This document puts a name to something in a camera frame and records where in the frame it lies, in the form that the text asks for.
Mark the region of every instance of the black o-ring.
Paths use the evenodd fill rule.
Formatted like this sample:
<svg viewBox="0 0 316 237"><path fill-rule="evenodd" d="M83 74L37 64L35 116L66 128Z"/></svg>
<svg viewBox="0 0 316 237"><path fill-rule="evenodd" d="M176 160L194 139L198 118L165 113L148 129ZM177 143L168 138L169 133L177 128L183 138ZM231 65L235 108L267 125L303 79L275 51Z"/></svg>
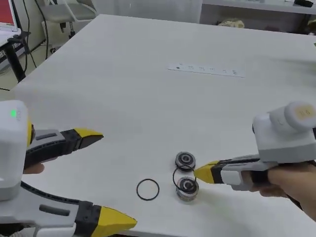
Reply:
<svg viewBox="0 0 316 237"><path fill-rule="evenodd" d="M141 183L143 183L143 182L145 182L145 181L152 181L153 183L156 184L156 186L157 186L157 188L158 188L157 194L156 194L154 197L152 197L152 198L144 198L144 197L140 196L140 194L139 194L139 192L138 192L139 186L141 185ZM156 197L158 197L159 192L160 192L159 184L158 184L155 180L153 180L153 179L143 179L142 181L140 181L140 182L137 184L137 187L136 187L137 196L138 196L141 200L143 200L143 201L152 201L152 200L154 200Z"/></svg>
<svg viewBox="0 0 316 237"><path fill-rule="evenodd" d="M173 174L172 174L172 181L173 181L173 184L177 187L177 189L179 189L180 191L183 191L183 192L186 193L187 190L182 189L181 187L179 187L179 186L176 184L176 182L174 181L174 175L175 175L175 173L177 172L178 169L181 169L182 167L188 167L188 168L190 168L191 171L194 171L194 168L191 168L191 167L188 166L188 165L179 166L179 167L177 167L177 168L174 170L174 172L173 172ZM195 185L195 187L197 186L197 178L196 178L196 177L195 177L195 180L194 180L194 185Z"/></svg>

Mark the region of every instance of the sticker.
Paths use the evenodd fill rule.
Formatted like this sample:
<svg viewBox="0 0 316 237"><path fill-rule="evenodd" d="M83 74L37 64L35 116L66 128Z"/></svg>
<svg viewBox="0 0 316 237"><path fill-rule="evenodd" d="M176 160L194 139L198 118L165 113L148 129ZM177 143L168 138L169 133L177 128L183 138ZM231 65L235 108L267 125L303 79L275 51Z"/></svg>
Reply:
<svg viewBox="0 0 316 237"><path fill-rule="evenodd" d="M309 119L315 116L315 109L312 105L302 105L294 109L299 120Z"/></svg>
<svg viewBox="0 0 316 237"><path fill-rule="evenodd" d="M191 72L191 73L204 73L204 74L237 77L237 78L244 78L245 77L245 73L242 70L225 69L225 68L218 68L218 67L212 67L212 66L201 66L201 65L176 63L176 64L170 64L168 66L168 69L174 70L174 71L183 71L183 72Z"/></svg>

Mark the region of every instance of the white paper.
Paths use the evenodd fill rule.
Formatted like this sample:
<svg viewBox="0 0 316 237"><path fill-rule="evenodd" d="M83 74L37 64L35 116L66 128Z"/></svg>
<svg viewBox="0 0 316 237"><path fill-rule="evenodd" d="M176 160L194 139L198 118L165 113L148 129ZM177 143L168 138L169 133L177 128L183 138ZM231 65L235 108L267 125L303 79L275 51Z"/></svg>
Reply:
<svg viewBox="0 0 316 237"><path fill-rule="evenodd" d="M193 65L193 64L183 64L183 63L170 64L168 66L168 69L174 70L174 71L222 75L222 76L230 76L230 77L236 77L236 78L245 77L245 73L240 69L238 70L227 69L227 68L218 68L218 67L212 67L212 66L202 66L202 65Z"/></svg>

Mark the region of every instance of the ball bearing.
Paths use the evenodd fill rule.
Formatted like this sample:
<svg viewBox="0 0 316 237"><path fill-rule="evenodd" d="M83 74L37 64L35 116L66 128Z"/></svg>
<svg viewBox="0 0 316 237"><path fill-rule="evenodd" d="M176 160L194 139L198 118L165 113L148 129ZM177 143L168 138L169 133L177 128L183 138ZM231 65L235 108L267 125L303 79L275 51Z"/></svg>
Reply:
<svg viewBox="0 0 316 237"><path fill-rule="evenodd" d="M190 172L196 166L196 158L189 152L179 152L175 164L183 172Z"/></svg>
<svg viewBox="0 0 316 237"><path fill-rule="evenodd" d="M198 195L198 189L197 181L186 176L178 180L176 193L183 201L193 201Z"/></svg>

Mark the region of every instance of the human hand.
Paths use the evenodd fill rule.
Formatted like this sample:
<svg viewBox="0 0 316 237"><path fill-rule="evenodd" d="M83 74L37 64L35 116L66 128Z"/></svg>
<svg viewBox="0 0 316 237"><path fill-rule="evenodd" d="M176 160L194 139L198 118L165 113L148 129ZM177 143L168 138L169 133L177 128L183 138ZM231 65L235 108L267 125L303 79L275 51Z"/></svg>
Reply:
<svg viewBox="0 0 316 237"><path fill-rule="evenodd" d="M36 164L24 170L23 174L40 174L43 172L44 168L45 167L43 164Z"/></svg>
<svg viewBox="0 0 316 237"><path fill-rule="evenodd" d="M316 221L316 167L303 163L290 167L276 167L268 172L267 187L253 189L264 197L288 195L299 201L303 211Z"/></svg>

